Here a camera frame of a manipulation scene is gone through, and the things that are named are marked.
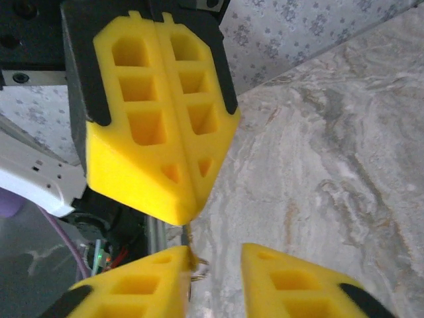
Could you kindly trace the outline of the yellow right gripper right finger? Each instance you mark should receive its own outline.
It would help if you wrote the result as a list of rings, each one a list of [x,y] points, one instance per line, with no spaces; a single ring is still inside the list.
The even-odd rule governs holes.
[[[247,317],[393,317],[356,280],[271,248],[244,243]]]

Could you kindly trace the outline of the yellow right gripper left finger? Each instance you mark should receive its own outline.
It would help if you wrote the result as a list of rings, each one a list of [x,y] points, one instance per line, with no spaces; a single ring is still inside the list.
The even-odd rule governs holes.
[[[42,317],[185,317],[189,257],[175,246],[82,280]]]

